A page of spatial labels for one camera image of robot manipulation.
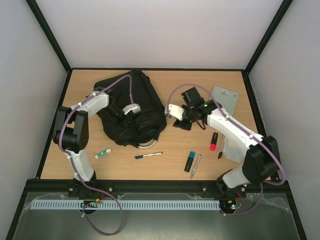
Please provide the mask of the black student bag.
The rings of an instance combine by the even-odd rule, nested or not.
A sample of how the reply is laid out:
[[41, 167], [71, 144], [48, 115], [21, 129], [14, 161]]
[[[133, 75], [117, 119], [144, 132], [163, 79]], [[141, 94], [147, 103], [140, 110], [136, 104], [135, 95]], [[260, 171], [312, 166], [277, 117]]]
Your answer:
[[108, 106], [97, 115], [111, 140], [138, 149], [149, 149], [157, 143], [167, 120], [165, 107], [147, 75], [132, 70], [98, 81], [93, 89], [107, 89]]

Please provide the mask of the grey notebook with barcode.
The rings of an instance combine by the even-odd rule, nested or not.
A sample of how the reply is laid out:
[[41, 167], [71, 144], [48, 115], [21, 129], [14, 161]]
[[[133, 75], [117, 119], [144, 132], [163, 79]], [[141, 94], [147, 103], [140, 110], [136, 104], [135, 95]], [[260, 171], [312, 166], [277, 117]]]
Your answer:
[[214, 86], [211, 95], [222, 107], [233, 116], [239, 94], [226, 88]]

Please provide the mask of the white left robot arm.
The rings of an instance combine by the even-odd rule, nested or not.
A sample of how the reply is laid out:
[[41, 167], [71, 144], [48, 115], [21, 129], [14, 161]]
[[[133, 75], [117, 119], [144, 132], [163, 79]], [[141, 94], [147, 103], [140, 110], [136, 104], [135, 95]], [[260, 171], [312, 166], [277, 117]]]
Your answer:
[[77, 181], [90, 182], [95, 171], [87, 154], [89, 120], [110, 104], [111, 90], [95, 90], [83, 101], [58, 109], [52, 140], [67, 156]]

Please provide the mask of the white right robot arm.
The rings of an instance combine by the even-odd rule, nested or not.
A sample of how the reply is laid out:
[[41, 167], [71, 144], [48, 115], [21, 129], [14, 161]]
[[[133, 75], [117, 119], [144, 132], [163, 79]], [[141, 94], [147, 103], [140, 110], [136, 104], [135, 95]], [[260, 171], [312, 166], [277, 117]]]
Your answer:
[[192, 124], [202, 121], [231, 140], [237, 150], [240, 166], [231, 169], [217, 178], [217, 189], [229, 196], [238, 186], [248, 184], [261, 184], [280, 186], [279, 182], [270, 181], [268, 178], [277, 171], [284, 173], [280, 163], [280, 153], [277, 140], [270, 136], [256, 133], [228, 113], [222, 105], [212, 96], [205, 101], [200, 96], [200, 85], [190, 83], [188, 90], [181, 94], [185, 104], [175, 105], [167, 102], [165, 113], [176, 119], [174, 126], [183, 130], [191, 130]]

